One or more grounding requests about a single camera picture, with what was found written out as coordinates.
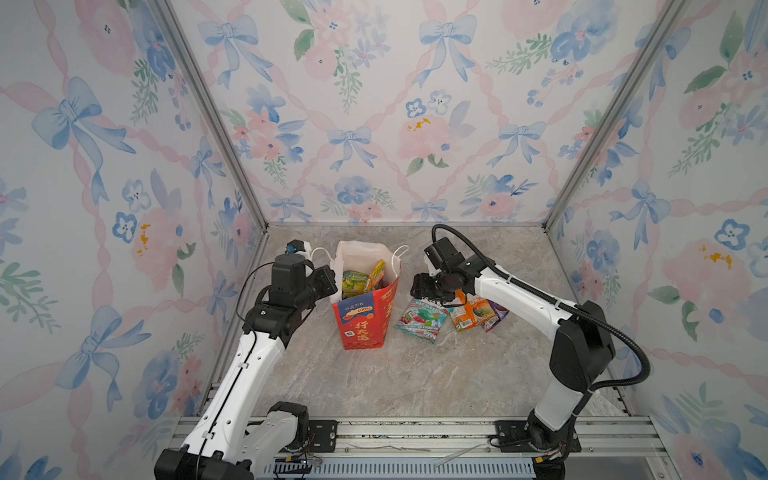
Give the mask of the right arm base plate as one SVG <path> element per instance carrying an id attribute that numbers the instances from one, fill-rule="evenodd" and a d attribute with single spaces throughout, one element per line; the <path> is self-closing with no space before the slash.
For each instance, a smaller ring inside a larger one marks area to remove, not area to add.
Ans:
<path id="1" fill-rule="evenodd" d="M 582 451 L 574 419 L 557 431 L 551 431 L 536 422 L 531 424 L 528 420 L 498 420 L 494 428 L 495 433 L 488 437 L 489 444 L 504 453 L 554 454 Z"/>

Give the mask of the red paper gift bag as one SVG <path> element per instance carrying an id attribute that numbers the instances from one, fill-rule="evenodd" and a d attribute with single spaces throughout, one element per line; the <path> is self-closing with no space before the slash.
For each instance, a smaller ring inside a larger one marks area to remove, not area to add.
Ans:
<path id="1" fill-rule="evenodd" d="M 381 243 L 362 241 L 338 243 L 336 252 L 329 257 L 330 268 L 335 273 L 338 288 L 338 292 L 330 297 L 330 303 L 344 349 L 376 349 L 384 345 L 396 299 L 402 256 L 408 250 L 407 245 L 390 249 Z M 343 272 L 356 270 L 370 275 L 380 260 L 385 260 L 387 263 L 386 286 L 343 300 Z"/>

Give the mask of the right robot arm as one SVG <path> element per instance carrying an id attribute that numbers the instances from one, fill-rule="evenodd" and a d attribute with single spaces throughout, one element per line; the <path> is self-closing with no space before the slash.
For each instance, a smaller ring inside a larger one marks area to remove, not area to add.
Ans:
<path id="1" fill-rule="evenodd" d="M 498 304 L 527 321 L 552 342 L 550 380 L 529 414 L 523 438 L 535 450 L 564 451 L 575 421 L 593 395 L 593 384 L 615 356 L 611 334 L 596 322 L 599 306 L 551 295 L 497 266 L 480 253 L 466 258 L 443 237 L 424 250 L 427 273 L 414 277 L 411 295 L 446 306 L 456 294 Z"/>

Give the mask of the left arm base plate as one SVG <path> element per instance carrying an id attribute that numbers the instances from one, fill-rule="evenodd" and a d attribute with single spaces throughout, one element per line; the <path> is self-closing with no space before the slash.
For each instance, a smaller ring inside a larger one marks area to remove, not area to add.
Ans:
<path id="1" fill-rule="evenodd" d="M 334 453 L 337 445 L 339 422 L 336 420 L 309 420 L 300 425 L 296 438 L 282 449 L 284 453 Z"/>

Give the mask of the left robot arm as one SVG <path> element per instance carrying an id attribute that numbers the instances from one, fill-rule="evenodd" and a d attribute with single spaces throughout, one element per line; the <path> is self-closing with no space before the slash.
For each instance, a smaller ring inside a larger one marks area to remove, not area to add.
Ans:
<path id="1" fill-rule="evenodd" d="M 288 251 L 269 264 L 270 283 L 242 320 L 234 358 L 193 430 L 178 449 L 159 456 L 157 479 L 255 479 L 283 450 L 309 442 L 305 406 L 279 402 L 259 424 L 251 422 L 262 390 L 316 304 L 337 293 L 334 271 L 307 252 Z"/>

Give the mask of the small green snack bag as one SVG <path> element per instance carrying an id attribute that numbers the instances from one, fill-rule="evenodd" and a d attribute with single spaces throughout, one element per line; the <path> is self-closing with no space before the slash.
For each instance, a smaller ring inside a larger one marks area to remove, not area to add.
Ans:
<path id="1" fill-rule="evenodd" d="M 356 270 L 344 271 L 342 275 L 342 299 L 345 300 L 365 294 L 368 281 L 368 274 Z"/>

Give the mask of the purple snack bag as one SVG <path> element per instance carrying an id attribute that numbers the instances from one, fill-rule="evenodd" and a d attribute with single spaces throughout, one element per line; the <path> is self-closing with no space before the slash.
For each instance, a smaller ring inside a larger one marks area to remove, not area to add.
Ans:
<path id="1" fill-rule="evenodd" d="M 509 311 L 506 308 L 502 307 L 501 305 L 493 301 L 488 301 L 488 304 L 491 310 L 493 311 L 493 316 L 483 323 L 482 327 L 485 332 L 490 332 L 496 325 L 498 325 L 502 320 L 504 320 L 509 314 Z"/>

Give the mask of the orange snack bag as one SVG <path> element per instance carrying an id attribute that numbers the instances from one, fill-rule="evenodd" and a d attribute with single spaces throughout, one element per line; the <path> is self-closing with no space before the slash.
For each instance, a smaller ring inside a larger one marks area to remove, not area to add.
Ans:
<path id="1" fill-rule="evenodd" d="M 385 260 L 380 260 L 375 265 L 366 282 L 366 293 L 376 291 L 386 286 L 386 268 L 387 263 Z"/>
<path id="2" fill-rule="evenodd" d="M 456 293 L 447 311 L 458 333 L 482 327 L 483 323 L 493 316 L 488 300 L 467 295 L 462 291 Z"/>

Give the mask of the teal Fox's candy bag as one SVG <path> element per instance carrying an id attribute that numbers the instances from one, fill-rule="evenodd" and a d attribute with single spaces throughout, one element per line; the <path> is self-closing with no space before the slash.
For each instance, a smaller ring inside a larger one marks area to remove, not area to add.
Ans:
<path id="1" fill-rule="evenodd" d="M 423 299 L 412 299 L 395 329 L 434 345 L 447 318 L 448 311 L 442 306 Z"/>

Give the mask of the orange snack bag front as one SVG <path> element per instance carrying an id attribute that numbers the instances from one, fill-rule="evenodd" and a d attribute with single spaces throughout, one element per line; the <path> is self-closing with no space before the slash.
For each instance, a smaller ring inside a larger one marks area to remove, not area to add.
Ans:
<path id="1" fill-rule="evenodd" d="M 375 265 L 366 282 L 366 293 L 376 291 L 386 286 L 386 268 L 387 263 L 385 260 L 380 260 Z"/>

